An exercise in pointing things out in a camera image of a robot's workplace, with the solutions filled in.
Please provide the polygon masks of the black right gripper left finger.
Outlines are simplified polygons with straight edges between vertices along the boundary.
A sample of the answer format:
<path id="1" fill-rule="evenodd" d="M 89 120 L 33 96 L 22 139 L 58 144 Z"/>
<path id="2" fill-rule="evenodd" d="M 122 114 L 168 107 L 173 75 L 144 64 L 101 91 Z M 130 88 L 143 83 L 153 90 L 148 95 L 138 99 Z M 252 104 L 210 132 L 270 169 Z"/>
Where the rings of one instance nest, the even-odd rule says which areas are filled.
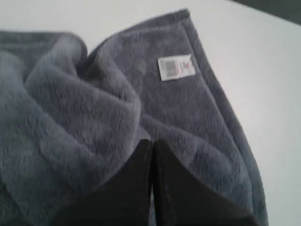
<path id="1" fill-rule="evenodd" d="M 141 140 L 104 185 L 56 216 L 58 226 L 146 226 L 151 199 L 153 143 Z"/>

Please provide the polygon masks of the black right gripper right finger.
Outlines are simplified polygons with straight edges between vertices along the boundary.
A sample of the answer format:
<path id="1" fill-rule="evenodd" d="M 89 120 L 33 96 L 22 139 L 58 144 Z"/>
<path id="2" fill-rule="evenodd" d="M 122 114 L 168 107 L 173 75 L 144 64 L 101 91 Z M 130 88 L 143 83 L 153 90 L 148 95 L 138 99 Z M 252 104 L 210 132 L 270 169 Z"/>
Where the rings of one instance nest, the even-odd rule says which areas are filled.
<path id="1" fill-rule="evenodd" d="M 152 188 L 158 226 L 258 226 L 245 208 L 198 181 L 164 140 L 152 151 Z"/>

